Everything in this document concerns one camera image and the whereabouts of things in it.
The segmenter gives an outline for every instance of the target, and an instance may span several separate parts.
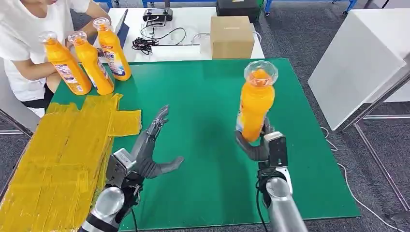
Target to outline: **plastic bottle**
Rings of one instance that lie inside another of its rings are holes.
[[[126,81],[131,76],[131,68],[122,52],[119,38],[110,30],[107,18],[97,18],[93,26],[98,31],[98,41],[108,60],[113,76],[120,81]]]
[[[88,77],[101,95],[114,91],[114,84],[104,66],[98,60],[98,52],[95,47],[87,41],[87,34],[83,31],[75,31],[68,36],[75,48],[78,59],[83,63]]]
[[[258,60],[249,63],[244,76],[236,129],[248,142],[255,142],[275,98],[272,85],[278,78],[278,69],[270,62]]]
[[[87,94],[91,90],[91,82],[70,51],[57,40],[57,34],[44,31],[39,39],[45,46],[48,61],[54,65],[68,88],[77,95]]]

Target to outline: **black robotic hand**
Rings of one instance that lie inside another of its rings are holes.
[[[249,159],[253,161],[266,161],[269,159],[269,149],[265,142],[264,135],[272,133],[273,127],[270,125],[269,119],[265,118],[264,125],[260,134],[259,146],[252,146],[243,136],[240,131],[235,131],[235,140],[242,148],[242,150],[248,155]]]
[[[132,148],[131,155],[135,161],[132,170],[144,178],[155,178],[161,174],[176,170],[184,161],[182,156],[177,157],[170,163],[156,163],[152,160],[155,141],[161,128],[166,122],[168,122],[168,119],[166,119],[168,112],[169,105],[162,107],[154,120],[152,120],[148,129],[138,136],[138,139],[135,141],[134,147]]]

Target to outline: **black shorts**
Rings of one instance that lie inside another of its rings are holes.
[[[54,93],[48,88],[47,84],[44,84],[45,92],[43,99],[31,100],[31,101],[22,101],[23,105],[29,108],[41,109],[44,108],[44,111],[47,110],[48,105],[51,102],[51,99],[54,96]]]

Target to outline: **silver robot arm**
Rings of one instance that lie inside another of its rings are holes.
[[[121,148],[111,154],[106,171],[106,188],[99,194],[79,232],[117,232],[125,215],[139,203],[144,179],[179,168],[183,157],[177,157],[170,163],[152,160],[155,141],[168,121],[168,112],[168,105],[160,109],[148,129],[138,136],[131,153]]]
[[[235,132],[235,139],[251,160],[259,161],[257,191],[263,195],[272,231],[307,232],[292,197],[293,188],[287,168],[285,136],[278,131],[273,131],[269,120],[266,119],[259,146],[249,144],[239,131]]]

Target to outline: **green table mat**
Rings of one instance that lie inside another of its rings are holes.
[[[285,58],[265,59],[279,70],[267,114],[287,136],[293,197],[303,219],[359,216],[303,90]],[[142,109],[143,128],[170,105],[169,122],[156,142],[154,160],[185,161],[179,170],[147,179],[136,206],[138,229],[260,223],[256,209],[258,165],[234,140],[243,71],[250,59],[131,63],[132,77],[116,81],[120,110]],[[95,89],[90,94],[96,95]],[[75,102],[61,84],[53,102]],[[131,150],[136,136],[115,138],[113,150]],[[265,220],[267,213],[262,209]],[[133,230],[132,217],[121,230]]]

